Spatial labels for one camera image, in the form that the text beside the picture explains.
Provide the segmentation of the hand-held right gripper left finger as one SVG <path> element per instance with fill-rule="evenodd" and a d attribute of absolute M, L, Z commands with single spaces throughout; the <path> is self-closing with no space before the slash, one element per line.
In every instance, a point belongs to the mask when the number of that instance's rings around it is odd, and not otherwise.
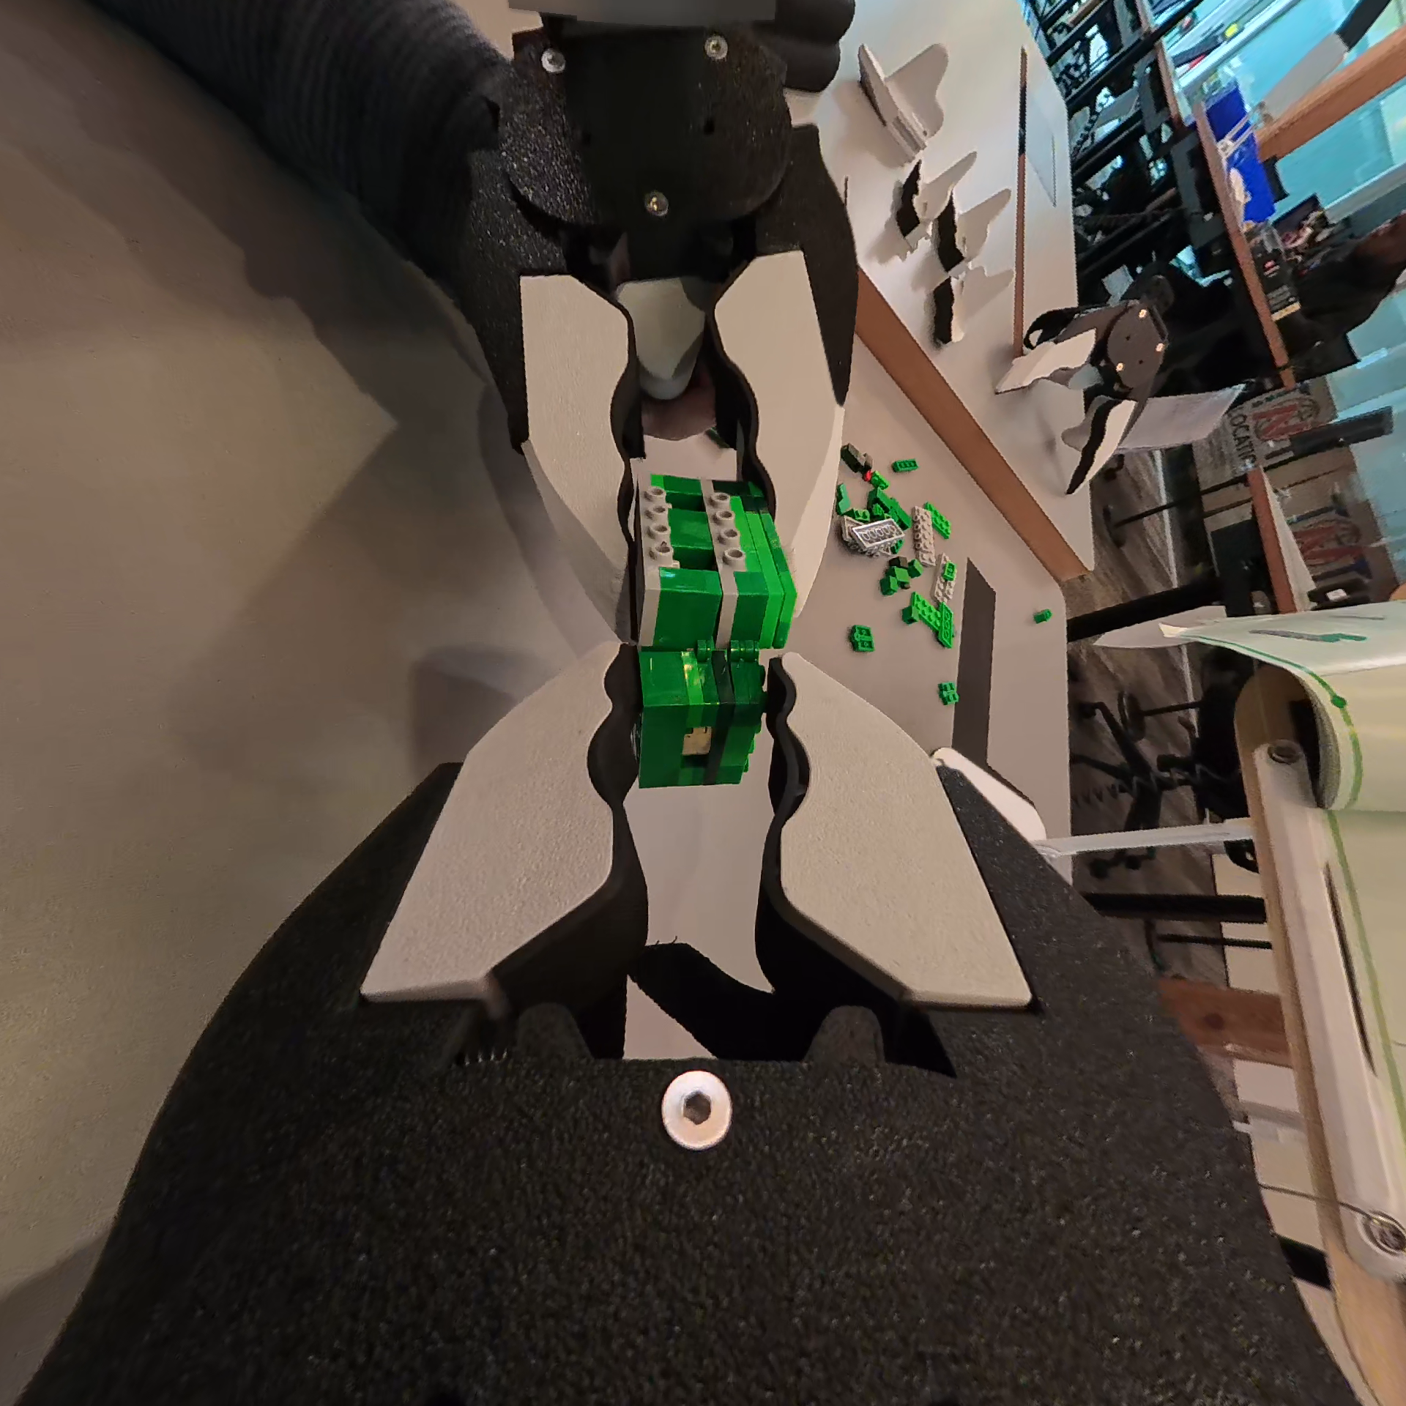
<path fill-rule="evenodd" d="M 639 651 L 601 645 L 466 755 L 362 979 L 374 1004 L 622 1006 L 650 900 L 626 800 Z"/>

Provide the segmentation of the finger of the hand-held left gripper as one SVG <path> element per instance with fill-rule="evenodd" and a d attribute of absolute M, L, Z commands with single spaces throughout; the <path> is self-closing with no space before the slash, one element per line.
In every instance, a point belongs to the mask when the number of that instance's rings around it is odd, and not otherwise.
<path fill-rule="evenodd" d="M 844 421 L 805 257 L 746 264 L 714 305 L 714 342 L 743 391 L 737 478 L 771 488 L 800 612 L 833 532 Z"/>
<path fill-rule="evenodd" d="M 630 639 L 629 315 L 569 274 L 526 276 L 519 292 L 529 416 L 522 450 L 572 573 L 616 634 Z"/>

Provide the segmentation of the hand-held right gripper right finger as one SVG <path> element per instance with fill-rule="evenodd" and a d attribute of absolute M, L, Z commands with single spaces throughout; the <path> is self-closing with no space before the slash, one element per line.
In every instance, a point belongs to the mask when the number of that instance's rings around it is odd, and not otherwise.
<path fill-rule="evenodd" d="M 778 810 L 784 910 L 818 945 L 919 1009 L 1024 1011 L 1027 977 L 938 766 L 885 712 L 796 651 L 774 757 L 805 782 Z"/>

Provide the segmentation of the green brick build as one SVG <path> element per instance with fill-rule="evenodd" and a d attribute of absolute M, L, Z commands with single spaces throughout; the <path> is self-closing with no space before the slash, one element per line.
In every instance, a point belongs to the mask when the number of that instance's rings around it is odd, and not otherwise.
<path fill-rule="evenodd" d="M 740 784 L 797 585 L 765 492 L 635 466 L 642 790 Z"/>

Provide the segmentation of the person's left forearm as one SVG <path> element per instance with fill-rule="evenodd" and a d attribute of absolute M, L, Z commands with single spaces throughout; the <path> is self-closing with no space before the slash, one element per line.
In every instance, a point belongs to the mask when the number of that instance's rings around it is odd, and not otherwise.
<path fill-rule="evenodd" d="M 512 63 L 456 3 L 99 2 L 289 166 L 402 233 L 497 142 Z"/>

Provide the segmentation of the grey desk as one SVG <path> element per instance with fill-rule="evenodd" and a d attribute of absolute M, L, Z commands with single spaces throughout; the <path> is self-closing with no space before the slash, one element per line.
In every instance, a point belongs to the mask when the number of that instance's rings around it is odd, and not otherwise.
<path fill-rule="evenodd" d="M 226 993 L 611 630 L 458 311 L 89 3 L 4 3 L 4 1280 Z"/>

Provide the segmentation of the pile of loose bricks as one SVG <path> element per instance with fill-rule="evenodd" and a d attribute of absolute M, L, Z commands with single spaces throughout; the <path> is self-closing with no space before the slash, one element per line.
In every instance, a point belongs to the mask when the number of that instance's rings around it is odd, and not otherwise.
<path fill-rule="evenodd" d="M 1058 580 L 1011 522 L 944 454 L 884 435 L 844 444 L 837 476 L 834 674 L 913 733 L 981 705 L 992 725 L 1057 716 Z"/>

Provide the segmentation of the loose gripper finger part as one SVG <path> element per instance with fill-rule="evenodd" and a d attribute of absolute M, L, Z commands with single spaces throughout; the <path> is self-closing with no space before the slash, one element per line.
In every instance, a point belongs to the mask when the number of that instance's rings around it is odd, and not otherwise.
<path fill-rule="evenodd" d="M 959 185 L 976 166 L 978 157 L 978 150 L 972 150 L 935 175 L 925 173 L 923 157 L 910 167 L 898 186 L 893 211 L 903 258 L 915 254 L 923 239 L 932 235 L 939 217 L 953 205 Z"/>
<path fill-rule="evenodd" d="M 944 123 L 941 82 L 950 65 L 945 44 L 931 44 L 887 74 L 868 44 L 857 49 L 860 88 L 909 161 L 923 157 Z"/>
<path fill-rule="evenodd" d="M 994 223 L 1007 211 L 1011 197 L 1007 186 L 964 211 L 951 197 L 937 219 L 932 242 L 941 273 L 929 296 L 934 346 L 960 343 L 969 324 L 1011 287 L 1011 268 L 992 273 L 982 262 Z"/>

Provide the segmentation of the idle hand-held gripper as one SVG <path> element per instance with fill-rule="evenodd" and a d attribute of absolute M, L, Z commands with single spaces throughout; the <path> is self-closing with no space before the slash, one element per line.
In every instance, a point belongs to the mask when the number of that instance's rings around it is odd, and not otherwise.
<path fill-rule="evenodd" d="M 1049 309 L 1035 318 L 997 394 L 1060 383 L 1086 396 L 1083 419 L 1063 435 L 1079 453 L 1065 492 L 1074 497 L 1121 448 L 1147 407 L 1169 343 L 1164 315 L 1150 298 L 1104 306 Z"/>

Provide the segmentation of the white book stand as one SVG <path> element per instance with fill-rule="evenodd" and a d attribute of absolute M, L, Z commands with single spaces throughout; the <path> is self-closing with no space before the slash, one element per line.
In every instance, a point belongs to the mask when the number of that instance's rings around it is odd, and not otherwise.
<path fill-rule="evenodd" d="M 1404 1403 L 1404 1138 L 1392 1043 L 1376 1034 L 1366 914 L 1339 853 L 1345 812 L 1314 804 L 1309 759 L 1329 741 L 1306 681 L 1266 667 L 1241 694 L 1237 730 L 1279 1024 L 1295 1080 L 1329 1286 L 1345 1358 L 1373 1403 Z"/>

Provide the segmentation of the instruction booklet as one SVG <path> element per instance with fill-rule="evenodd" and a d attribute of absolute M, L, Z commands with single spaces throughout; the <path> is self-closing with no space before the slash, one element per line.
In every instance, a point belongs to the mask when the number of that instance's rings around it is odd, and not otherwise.
<path fill-rule="evenodd" d="M 1405 604 L 1161 623 L 1174 642 L 1221 648 L 1294 675 L 1310 696 L 1320 803 L 1405 810 Z"/>

